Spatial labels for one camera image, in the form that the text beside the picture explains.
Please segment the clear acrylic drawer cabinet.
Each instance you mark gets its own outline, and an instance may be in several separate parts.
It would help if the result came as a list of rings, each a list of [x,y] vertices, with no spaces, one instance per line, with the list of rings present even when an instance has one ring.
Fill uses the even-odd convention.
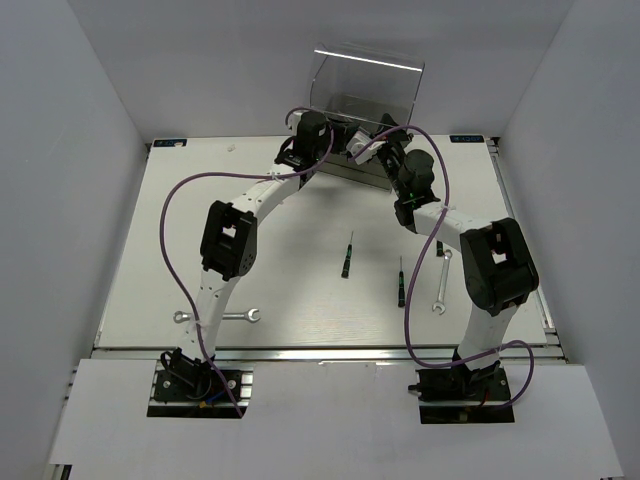
[[[353,44],[318,44],[313,51],[308,102],[302,110],[315,110],[350,123],[350,139],[363,131],[377,136],[380,119],[389,113],[407,125],[415,107],[425,69],[416,57]],[[347,151],[329,155],[324,173],[389,191],[391,184],[375,155],[356,165]]]

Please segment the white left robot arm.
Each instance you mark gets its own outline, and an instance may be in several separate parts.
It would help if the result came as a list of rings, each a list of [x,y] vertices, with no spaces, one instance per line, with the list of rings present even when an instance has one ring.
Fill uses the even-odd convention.
[[[160,239],[165,239],[168,207],[186,184],[201,178],[239,178],[254,184],[231,201],[214,201],[205,220],[199,247],[200,285],[191,294],[175,269],[169,268],[191,309],[184,328],[182,353],[211,365],[216,337],[231,294],[257,260],[258,228],[288,197],[297,193],[334,151],[337,124],[316,111],[302,113],[295,134],[282,144],[265,174],[203,172],[181,180],[170,191],[161,211]]]

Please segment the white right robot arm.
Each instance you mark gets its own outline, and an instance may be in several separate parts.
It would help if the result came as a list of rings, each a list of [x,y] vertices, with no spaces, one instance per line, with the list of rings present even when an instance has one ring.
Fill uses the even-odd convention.
[[[463,340],[450,367],[453,390],[472,399],[484,391],[500,363],[499,351],[511,319],[539,286],[519,223],[506,217],[487,220],[451,205],[451,185],[444,157],[430,136],[432,153],[408,150],[412,126],[391,124],[376,133],[377,157],[397,195],[396,218],[407,230],[437,240],[459,252],[467,294],[472,302]]]

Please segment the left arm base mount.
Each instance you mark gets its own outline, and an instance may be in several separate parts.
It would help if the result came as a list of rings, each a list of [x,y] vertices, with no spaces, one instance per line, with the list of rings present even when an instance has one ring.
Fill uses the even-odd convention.
[[[243,393],[248,371],[222,369],[220,377],[206,361],[187,357],[180,348],[159,358],[150,399],[149,418],[235,419],[246,412]]]

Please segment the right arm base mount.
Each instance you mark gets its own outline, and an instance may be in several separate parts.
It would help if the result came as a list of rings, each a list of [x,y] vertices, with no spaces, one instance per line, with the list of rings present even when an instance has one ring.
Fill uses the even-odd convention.
[[[476,378],[464,366],[420,369],[407,387],[419,402],[423,425],[511,424],[515,415],[505,370],[497,367]]]

